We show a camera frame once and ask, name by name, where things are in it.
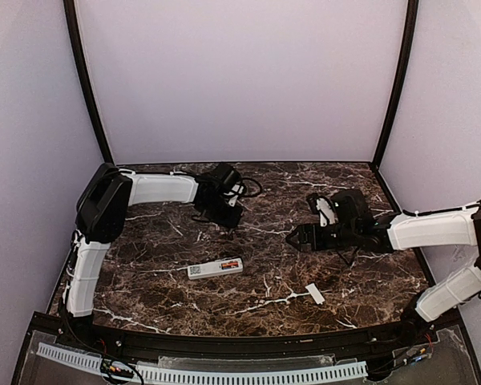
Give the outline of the white battery cover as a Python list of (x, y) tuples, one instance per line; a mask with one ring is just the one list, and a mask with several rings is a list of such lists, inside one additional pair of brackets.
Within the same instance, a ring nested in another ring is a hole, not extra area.
[(307, 285), (305, 288), (317, 305), (321, 305), (325, 302), (324, 296), (314, 283)]

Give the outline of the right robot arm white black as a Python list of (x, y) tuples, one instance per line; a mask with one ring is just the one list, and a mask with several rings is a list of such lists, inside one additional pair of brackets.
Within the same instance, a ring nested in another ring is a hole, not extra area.
[(481, 198), (459, 207), (426, 212), (403, 210), (374, 217), (359, 189), (324, 197), (307, 197), (317, 223), (298, 225), (287, 237), (293, 248), (304, 251), (341, 250), (349, 247), (373, 253), (441, 245), (469, 245), (478, 250), (475, 260), (440, 283), (415, 296), (401, 319), (429, 324), (448, 310), (481, 294)]

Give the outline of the white remote control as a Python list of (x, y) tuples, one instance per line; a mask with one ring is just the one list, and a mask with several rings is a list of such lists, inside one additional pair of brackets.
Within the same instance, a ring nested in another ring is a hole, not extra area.
[[(238, 261), (240, 267), (236, 269), (221, 269), (220, 265), (229, 261)], [(221, 261), (210, 261), (199, 265), (190, 265), (187, 268), (188, 278), (190, 280), (214, 278), (229, 274), (242, 273), (244, 269), (243, 261), (240, 258), (231, 258)]]

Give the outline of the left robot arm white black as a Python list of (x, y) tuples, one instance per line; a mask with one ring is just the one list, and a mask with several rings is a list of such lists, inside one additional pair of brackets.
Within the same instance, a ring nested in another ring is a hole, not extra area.
[(123, 232), (129, 207), (160, 202), (191, 204), (205, 221), (234, 229), (243, 212), (236, 202), (245, 191), (242, 176), (229, 164), (218, 164), (200, 175), (138, 173), (101, 164), (76, 205), (62, 309), (72, 318), (92, 316), (103, 259)]

